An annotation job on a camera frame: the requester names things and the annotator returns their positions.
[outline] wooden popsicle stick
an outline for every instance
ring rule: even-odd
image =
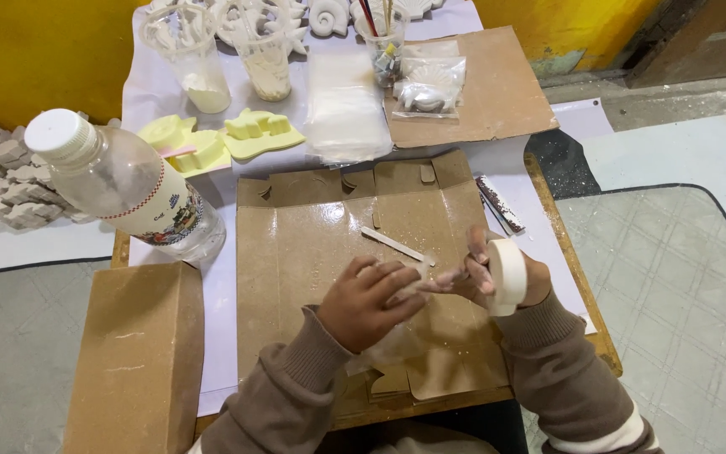
[[[419,262],[423,262],[425,260],[423,254],[412,250],[410,247],[404,245],[403,243],[399,243],[399,242],[396,242],[395,240],[392,240],[391,238],[388,238],[386,235],[383,235],[382,233],[379,233],[376,230],[372,230],[369,227],[363,227],[360,229],[360,232],[363,233],[364,237],[369,237],[384,245],[387,245],[388,247],[392,247],[392,248],[396,249],[397,251],[404,253],[408,257],[417,259]],[[434,267],[436,265],[436,261],[434,261],[433,259],[429,259],[428,263],[430,264],[431,267]]]

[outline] flattened cardboard box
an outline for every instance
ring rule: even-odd
[[[393,119],[397,100],[387,92],[386,117],[398,147],[505,139],[559,127],[510,26],[421,42],[449,40],[466,57],[459,118]]]
[[[186,452],[202,370],[200,271],[176,262],[96,272],[63,452]]]
[[[360,234],[368,226],[422,253],[430,276],[463,261],[471,224],[486,225],[466,156],[380,162],[343,174],[311,170],[240,179],[237,187],[237,337],[239,377],[264,345],[287,343],[303,323],[300,308],[320,304],[358,255],[413,259]],[[417,399],[507,385],[487,312],[455,295],[436,295],[410,321],[425,351],[407,359]]]

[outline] right hand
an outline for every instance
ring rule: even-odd
[[[316,316],[340,345],[358,354],[424,307],[427,295],[423,293],[395,296],[421,277],[401,262],[356,257],[329,288]]]
[[[489,309],[487,297],[495,294],[495,285],[487,267],[489,265],[487,243],[501,238],[503,237],[499,234],[480,225],[473,225],[466,235],[469,254],[464,257],[464,263],[458,268],[442,273],[437,279],[422,284],[422,290],[464,296],[484,309]],[[530,258],[524,252],[523,257],[529,286],[525,299],[517,305],[518,309],[541,303],[551,292],[552,287],[548,266]]]

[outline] white tablecloth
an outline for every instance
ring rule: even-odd
[[[142,45],[136,31],[144,16],[144,8],[139,8],[133,16],[135,47],[131,73],[123,92],[123,128],[136,132],[155,118],[176,113],[182,118],[196,116],[199,128],[219,129],[222,128],[224,119],[235,118],[242,109],[251,108],[286,115],[296,129],[302,130],[307,116],[308,100],[306,58],[296,54],[291,55],[292,92],[288,98],[279,103],[267,103],[254,93],[245,70],[233,50],[220,45],[219,48],[224,51],[221,58],[233,101],[229,109],[220,114],[203,114],[198,112],[182,93],[166,63],[152,49]],[[304,43],[310,50],[362,46],[362,43],[356,41],[355,31],[351,27],[348,30],[349,33],[344,38],[338,36],[316,38],[308,34]],[[482,25],[473,3],[448,0],[442,8],[429,12],[425,20],[410,23],[407,39],[428,40],[478,30],[482,30]],[[528,136],[524,136],[493,142],[443,145],[432,149],[402,150],[390,154],[387,158],[429,156],[453,146],[465,150],[473,172],[481,171],[489,176],[527,225],[528,234],[516,238],[518,245],[535,259],[545,261],[549,265],[553,286],[565,306],[575,314],[585,314],[587,311],[584,302],[560,251],[556,235],[526,173],[523,150],[527,141]],[[232,169],[217,170],[190,179],[196,189],[220,212],[226,221],[228,235],[226,246],[215,263],[202,267],[206,309],[206,351],[199,416],[216,413],[224,399],[237,390],[235,246],[237,178],[316,168],[317,161],[308,159],[305,150],[306,146],[302,144],[288,150],[263,153],[248,162],[235,162]],[[487,219],[492,230],[502,232],[499,223],[490,212],[487,212]],[[131,240],[130,265],[169,260],[170,258],[154,251],[145,243],[136,239]]]

